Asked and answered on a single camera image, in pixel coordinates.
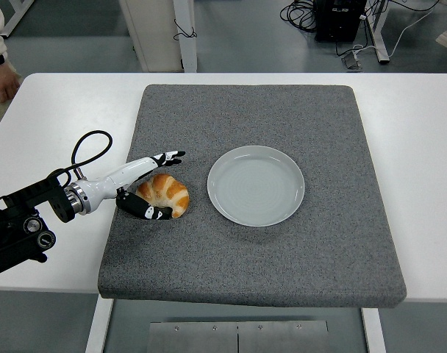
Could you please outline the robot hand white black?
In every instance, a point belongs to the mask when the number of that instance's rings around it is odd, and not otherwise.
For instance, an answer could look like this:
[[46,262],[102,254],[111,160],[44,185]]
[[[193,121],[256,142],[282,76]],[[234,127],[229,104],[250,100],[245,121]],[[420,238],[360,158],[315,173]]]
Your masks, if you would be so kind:
[[138,181],[154,169],[181,163],[184,151],[167,151],[153,157],[134,160],[94,180],[85,177],[71,183],[65,190],[75,195],[75,212],[86,215],[96,211],[105,199],[118,196],[119,190],[126,190],[132,183]]

